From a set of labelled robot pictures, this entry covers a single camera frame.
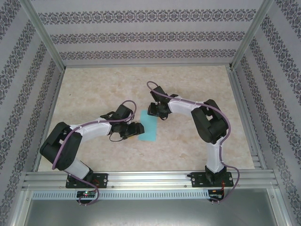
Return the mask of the light blue paper sheet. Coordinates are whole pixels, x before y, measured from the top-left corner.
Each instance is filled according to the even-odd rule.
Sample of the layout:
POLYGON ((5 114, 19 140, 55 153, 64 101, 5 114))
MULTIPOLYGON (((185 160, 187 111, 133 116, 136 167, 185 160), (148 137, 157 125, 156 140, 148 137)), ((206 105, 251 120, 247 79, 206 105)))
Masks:
POLYGON ((156 141, 157 117, 147 114, 147 110, 141 110, 140 122, 144 126, 144 133, 138 136, 139 141, 156 141))

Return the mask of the grey metal sheet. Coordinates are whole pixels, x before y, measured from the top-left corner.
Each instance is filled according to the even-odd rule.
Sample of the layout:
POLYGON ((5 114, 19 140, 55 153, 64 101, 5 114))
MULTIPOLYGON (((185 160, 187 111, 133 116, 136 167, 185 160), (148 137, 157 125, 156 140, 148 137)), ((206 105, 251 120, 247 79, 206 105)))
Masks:
POLYGON ((205 200, 34 200, 24 226, 277 226, 267 205, 210 204, 205 200))

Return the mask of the aluminium corner upright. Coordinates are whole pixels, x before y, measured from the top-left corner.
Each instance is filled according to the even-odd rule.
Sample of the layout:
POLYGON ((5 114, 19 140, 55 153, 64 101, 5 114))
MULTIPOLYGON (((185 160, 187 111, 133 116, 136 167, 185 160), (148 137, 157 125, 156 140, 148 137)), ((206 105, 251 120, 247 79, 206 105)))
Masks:
POLYGON ((277 226, 293 226, 279 188, 267 188, 277 226))
POLYGON ((16 208, 13 212, 9 226, 24 226, 29 207, 32 200, 33 191, 21 191, 17 200, 16 208))

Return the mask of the aluminium mounting rail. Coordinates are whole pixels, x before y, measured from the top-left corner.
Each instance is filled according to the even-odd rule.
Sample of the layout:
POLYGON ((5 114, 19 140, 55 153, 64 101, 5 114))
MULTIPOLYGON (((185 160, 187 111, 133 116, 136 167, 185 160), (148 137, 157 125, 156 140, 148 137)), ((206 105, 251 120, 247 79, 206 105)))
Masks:
MULTIPOLYGON (((108 190, 179 190, 192 189, 188 171, 130 171, 109 172, 104 181, 108 190)), ((67 174, 63 172, 26 173, 22 190, 63 190, 67 174)), ((242 170, 237 189, 278 188, 279 183, 271 169, 242 170)))

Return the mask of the aluminium frame crossbar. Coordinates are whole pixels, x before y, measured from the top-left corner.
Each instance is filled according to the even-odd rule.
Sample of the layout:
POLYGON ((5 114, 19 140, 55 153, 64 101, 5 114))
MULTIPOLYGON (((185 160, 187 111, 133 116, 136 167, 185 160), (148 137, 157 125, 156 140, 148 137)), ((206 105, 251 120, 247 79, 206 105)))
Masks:
POLYGON ((230 67, 230 63, 189 63, 189 64, 102 64, 102 65, 69 65, 66 68, 115 68, 115 67, 178 67, 178 66, 225 66, 230 67))

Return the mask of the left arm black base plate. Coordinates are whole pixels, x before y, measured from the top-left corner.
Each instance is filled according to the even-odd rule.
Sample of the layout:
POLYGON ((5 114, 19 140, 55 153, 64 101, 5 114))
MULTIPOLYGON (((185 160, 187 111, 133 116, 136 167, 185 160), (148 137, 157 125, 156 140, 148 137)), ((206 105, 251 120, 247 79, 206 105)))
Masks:
POLYGON ((72 176, 67 176, 66 188, 106 188, 108 182, 108 174, 106 173, 93 173, 87 174, 80 181, 72 176))

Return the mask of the aluminium side rail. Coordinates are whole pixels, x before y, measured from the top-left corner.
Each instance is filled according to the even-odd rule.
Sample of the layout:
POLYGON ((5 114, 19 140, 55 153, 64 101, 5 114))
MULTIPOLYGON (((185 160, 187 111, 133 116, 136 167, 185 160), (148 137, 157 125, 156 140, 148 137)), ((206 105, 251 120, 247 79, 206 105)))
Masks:
POLYGON ((65 73, 65 70, 63 70, 60 73, 59 78, 57 80, 56 87, 55 87, 55 90, 54 90, 54 93, 53 93, 53 96, 52 96, 50 109, 48 111, 48 115, 47 115, 46 122, 45 122, 43 132, 42 132, 42 137, 40 138, 39 146, 37 148, 37 154, 35 156, 31 172, 37 172, 38 171, 40 160, 41 160, 40 148, 42 147, 44 141, 47 139, 47 136, 48 136, 49 128, 50 128, 51 121, 52 121, 52 118, 53 118, 53 114, 54 114, 54 111, 55 111, 55 105, 57 103, 60 88, 61 88, 61 85, 62 85, 64 73, 65 73))
POLYGON ((234 71, 231 70, 229 66, 226 66, 226 71, 233 91, 234 99, 237 104, 238 112, 245 132, 247 143, 250 149, 254 167, 256 169, 266 170, 267 166, 265 164, 264 157, 262 155, 260 144, 257 139, 252 124, 251 116, 249 114, 247 104, 245 102, 244 95, 240 87, 237 75, 235 74, 234 71))

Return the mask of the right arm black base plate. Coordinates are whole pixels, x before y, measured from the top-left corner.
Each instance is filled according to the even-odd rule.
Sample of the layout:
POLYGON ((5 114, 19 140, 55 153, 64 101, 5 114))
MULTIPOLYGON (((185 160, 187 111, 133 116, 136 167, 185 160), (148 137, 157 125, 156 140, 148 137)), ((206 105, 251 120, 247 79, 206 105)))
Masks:
POLYGON ((217 175, 206 172, 192 172, 190 176, 192 187, 222 187, 222 184, 224 184, 225 187, 234 186, 230 172, 217 175))

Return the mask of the aluminium frame post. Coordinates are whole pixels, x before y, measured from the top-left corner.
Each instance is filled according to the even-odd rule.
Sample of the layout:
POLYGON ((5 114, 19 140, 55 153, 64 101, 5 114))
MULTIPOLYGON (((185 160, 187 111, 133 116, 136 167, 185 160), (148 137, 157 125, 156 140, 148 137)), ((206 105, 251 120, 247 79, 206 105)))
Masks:
POLYGON ((230 69, 233 71, 237 65, 240 62, 240 59, 242 58, 243 54, 245 53, 248 45, 250 44, 251 40, 253 39, 254 35, 256 34, 258 28, 260 27, 260 24, 262 23, 265 15, 269 11, 272 3, 274 0, 262 0, 262 3, 257 11, 257 13, 254 16, 254 19, 248 28, 244 38, 242 39, 241 44, 239 45, 231 63, 230 63, 230 69))
POLYGON ((65 71, 66 66, 63 63, 63 60, 59 54, 59 52, 57 51, 50 35, 48 34, 44 24, 42 23, 42 20, 40 19, 38 13, 36 12, 36 10, 34 9, 31 0, 19 0, 20 4, 22 5, 22 7, 24 8, 27 16, 29 17, 31 23, 33 24, 35 30, 37 31, 39 37, 41 38, 41 40, 43 41, 43 43, 45 44, 47 50, 49 51, 52 59, 54 60, 54 62, 56 63, 56 65, 58 66, 59 70, 65 71))

